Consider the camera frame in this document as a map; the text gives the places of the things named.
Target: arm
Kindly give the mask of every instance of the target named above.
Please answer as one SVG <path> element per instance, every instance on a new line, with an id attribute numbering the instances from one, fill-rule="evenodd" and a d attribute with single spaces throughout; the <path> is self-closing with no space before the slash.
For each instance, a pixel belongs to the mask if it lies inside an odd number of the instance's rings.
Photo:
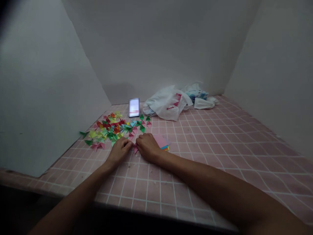
<path id="1" fill-rule="evenodd" d="M 152 134 L 136 140 L 143 158 L 171 171 L 245 234 L 308 234 L 287 208 L 224 171 L 160 150 Z"/>
<path id="2" fill-rule="evenodd" d="M 57 204 L 29 234 L 66 234 L 81 212 L 92 203 L 104 180 L 124 160 L 132 142 L 124 137 L 114 144 L 108 159 L 84 182 Z"/>

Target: white wall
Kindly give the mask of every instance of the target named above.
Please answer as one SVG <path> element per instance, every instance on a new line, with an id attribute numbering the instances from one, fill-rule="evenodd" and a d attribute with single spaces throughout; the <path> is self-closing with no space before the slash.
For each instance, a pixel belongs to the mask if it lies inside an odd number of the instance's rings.
<path id="1" fill-rule="evenodd" d="M 313 2 L 263 0 L 225 95 L 313 159 Z"/>
<path id="2" fill-rule="evenodd" d="M 223 94 L 260 0 L 63 0 L 112 104 L 203 81 Z"/>
<path id="3" fill-rule="evenodd" d="M 40 176 L 111 105 L 59 0 L 19 1 L 0 40 L 0 167 Z"/>

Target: plastic bag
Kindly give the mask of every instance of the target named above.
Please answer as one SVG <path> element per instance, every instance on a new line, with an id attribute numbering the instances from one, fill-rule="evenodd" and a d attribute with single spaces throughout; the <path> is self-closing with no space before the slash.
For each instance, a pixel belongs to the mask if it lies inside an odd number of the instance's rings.
<path id="1" fill-rule="evenodd" d="M 187 94 L 176 89 L 175 86 L 169 86 L 147 99 L 143 105 L 143 112 L 148 116 L 155 116 L 155 113 L 165 120 L 177 121 L 182 110 L 188 109 L 191 105 L 193 105 L 192 101 Z"/>
<path id="2" fill-rule="evenodd" d="M 209 97 L 207 100 L 196 98 L 194 107 L 195 109 L 211 109 L 216 104 L 219 104 L 219 101 L 214 97 Z"/>
<path id="3" fill-rule="evenodd" d="M 200 89 L 199 83 L 203 84 L 203 82 L 194 82 L 188 84 L 187 86 L 185 86 L 184 89 L 182 89 L 182 91 L 189 96 L 193 103 L 195 103 L 196 98 L 207 100 L 209 96 L 208 92 Z"/>

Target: smartphone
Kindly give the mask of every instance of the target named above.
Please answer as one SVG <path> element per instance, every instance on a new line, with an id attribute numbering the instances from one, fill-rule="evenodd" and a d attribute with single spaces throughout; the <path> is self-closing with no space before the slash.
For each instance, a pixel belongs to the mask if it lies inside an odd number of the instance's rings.
<path id="1" fill-rule="evenodd" d="M 129 117 L 135 118 L 139 117 L 140 108 L 139 108 L 139 98 L 134 98 L 129 100 Z"/>

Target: pink checkered sheet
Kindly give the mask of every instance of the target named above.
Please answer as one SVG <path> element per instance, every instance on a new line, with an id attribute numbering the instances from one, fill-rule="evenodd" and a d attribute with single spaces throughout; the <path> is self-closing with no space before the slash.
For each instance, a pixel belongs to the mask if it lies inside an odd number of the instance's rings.
<path id="1" fill-rule="evenodd" d="M 152 117 L 152 128 L 146 127 L 146 133 L 166 137 L 171 142 L 171 153 L 214 166 L 251 183 L 312 225 L 312 162 L 292 150 L 236 103 L 224 96 L 216 98 L 220 105 L 210 110 L 183 111 L 177 122 Z M 104 114 L 115 111 L 121 111 L 129 121 L 127 104 L 113 105 Z M 138 130 L 132 141 L 140 134 Z M 66 196 L 105 162 L 112 148 L 111 141 L 107 139 L 105 145 L 105 150 L 99 148 L 94 152 L 80 138 L 40 178 L 2 169 L 0 183 L 50 196 Z M 179 178 L 149 164 L 133 150 L 103 183 L 95 201 L 141 213 L 236 229 Z"/>

